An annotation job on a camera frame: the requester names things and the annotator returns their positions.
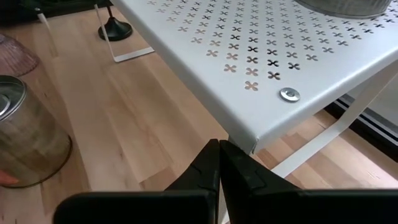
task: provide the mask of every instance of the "metal lid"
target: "metal lid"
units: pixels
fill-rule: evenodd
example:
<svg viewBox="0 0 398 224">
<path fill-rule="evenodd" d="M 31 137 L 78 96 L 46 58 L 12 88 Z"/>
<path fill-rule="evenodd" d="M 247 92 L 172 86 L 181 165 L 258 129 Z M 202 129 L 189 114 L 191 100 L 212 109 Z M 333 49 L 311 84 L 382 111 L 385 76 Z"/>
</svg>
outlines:
<svg viewBox="0 0 398 224">
<path fill-rule="evenodd" d="M 13 114 L 26 96 L 25 83 L 9 75 L 0 75 L 0 121 Z"/>
<path fill-rule="evenodd" d="M 10 99 L 3 94 L 0 95 L 0 116 L 10 107 Z"/>
</svg>

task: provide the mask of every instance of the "black lamp base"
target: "black lamp base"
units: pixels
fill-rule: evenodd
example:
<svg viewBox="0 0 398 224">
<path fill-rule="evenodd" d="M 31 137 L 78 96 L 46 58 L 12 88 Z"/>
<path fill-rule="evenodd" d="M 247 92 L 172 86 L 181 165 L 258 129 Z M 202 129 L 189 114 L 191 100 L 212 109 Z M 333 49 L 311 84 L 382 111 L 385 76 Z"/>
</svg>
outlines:
<svg viewBox="0 0 398 224">
<path fill-rule="evenodd" d="M 109 41 L 123 40 L 131 36 L 132 27 L 127 22 L 120 22 L 115 17 L 111 16 L 108 22 L 104 25 Z M 101 39 L 105 40 L 102 29 L 98 29 L 98 35 Z"/>
</svg>

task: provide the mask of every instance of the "white metal table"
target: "white metal table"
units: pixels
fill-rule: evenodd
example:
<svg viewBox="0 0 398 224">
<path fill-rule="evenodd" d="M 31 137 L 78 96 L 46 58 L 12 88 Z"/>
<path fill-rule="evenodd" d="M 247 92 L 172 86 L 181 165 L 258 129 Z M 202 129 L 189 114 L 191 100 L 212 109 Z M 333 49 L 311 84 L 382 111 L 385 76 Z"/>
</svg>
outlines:
<svg viewBox="0 0 398 224">
<path fill-rule="evenodd" d="M 282 177 L 344 131 L 398 72 L 398 0 L 365 20 L 291 0 L 112 2 L 246 152 L 372 78 L 334 125 L 273 169 Z"/>
</svg>

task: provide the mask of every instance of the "black object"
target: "black object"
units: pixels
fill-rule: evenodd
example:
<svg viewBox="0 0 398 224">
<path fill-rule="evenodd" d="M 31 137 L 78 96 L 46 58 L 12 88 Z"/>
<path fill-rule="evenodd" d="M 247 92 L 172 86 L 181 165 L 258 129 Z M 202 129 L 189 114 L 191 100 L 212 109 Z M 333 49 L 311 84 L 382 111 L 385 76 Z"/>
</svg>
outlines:
<svg viewBox="0 0 398 224">
<path fill-rule="evenodd" d="M 109 19 L 104 26 L 109 41 L 123 40 L 131 36 L 131 25 L 127 22 L 121 22 L 113 16 L 109 1 L 107 1 L 106 8 L 108 9 Z M 98 35 L 101 39 L 105 40 L 105 36 L 101 27 L 98 29 Z"/>
<path fill-rule="evenodd" d="M 75 195 L 53 222 L 216 223 L 220 176 L 231 224 L 395 218 L 398 190 L 301 190 L 232 143 L 212 139 L 165 191 Z"/>
<path fill-rule="evenodd" d="M 36 21 L 38 19 L 34 11 L 36 7 L 41 8 L 45 16 L 50 18 L 93 10 L 95 3 L 99 8 L 108 5 L 98 0 L 0 0 L 0 26 Z"/>
</svg>

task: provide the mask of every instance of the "metal washer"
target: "metal washer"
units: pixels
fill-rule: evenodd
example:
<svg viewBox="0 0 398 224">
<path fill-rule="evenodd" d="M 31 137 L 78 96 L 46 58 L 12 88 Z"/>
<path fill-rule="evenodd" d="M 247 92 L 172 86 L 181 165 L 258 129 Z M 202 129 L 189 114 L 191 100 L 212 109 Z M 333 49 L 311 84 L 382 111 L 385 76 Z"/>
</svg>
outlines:
<svg viewBox="0 0 398 224">
<path fill-rule="evenodd" d="M 0 94 L 0 116 L 8 110 L 10 104 L 10 99 L 7 96 Z"/>
<path fill-rule="evenodd" d="M 282 97 L 283 100 L 290 102 L 290 103 L 295 103 L 298 100 L 300 100 L 300 93 L 290 87 L 285 87 L 280 90 L 279 92 L 280 97 Z"/>
</svg>

